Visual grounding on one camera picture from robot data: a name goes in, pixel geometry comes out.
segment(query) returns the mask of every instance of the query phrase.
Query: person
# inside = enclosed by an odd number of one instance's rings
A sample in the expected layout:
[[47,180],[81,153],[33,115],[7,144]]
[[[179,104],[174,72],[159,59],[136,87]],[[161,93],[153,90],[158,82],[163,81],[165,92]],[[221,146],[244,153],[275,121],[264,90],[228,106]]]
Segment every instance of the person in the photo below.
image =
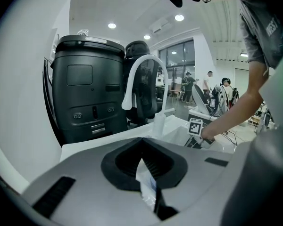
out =
[[185,83],[183,83],[183,86],[184,86],[183,101],[185,101],[185,99],[187,99],[187,104],[190,103],[190,98],[191,98],[191,95],[192,95],[192,87],[193,87],[193,84],[195,82],[196,81],[194,80],[193,77],[191,77],[190,72],[187,72]]
[[229,109],[233,106],[232,99],[233,99],[233,91],[234,88],[231,86],[231,80],[229,78],[223,78],[221,80],[222,85],[225,87],[225,91],[227,94],[227,98],[229,100]]
[[283,26],[270,9],[269,3],[272,2],[270,0],[239,1],[240,27],[250,65],[248,89],[231,110],[202,130],[203,138],[212,139],[246,121],[256,112],[263,101],[259,89],[269,77],[268,68],[275,69],[283,57]]
[[210,92],[212,91],[212,88],[209,85],[209,78],[213,76],[213,72],[209,71],[206,76],[204,76],[203,78],[203,85],[202,85],[202,89],[203,89],[203,93],[205,97],[208,97]]

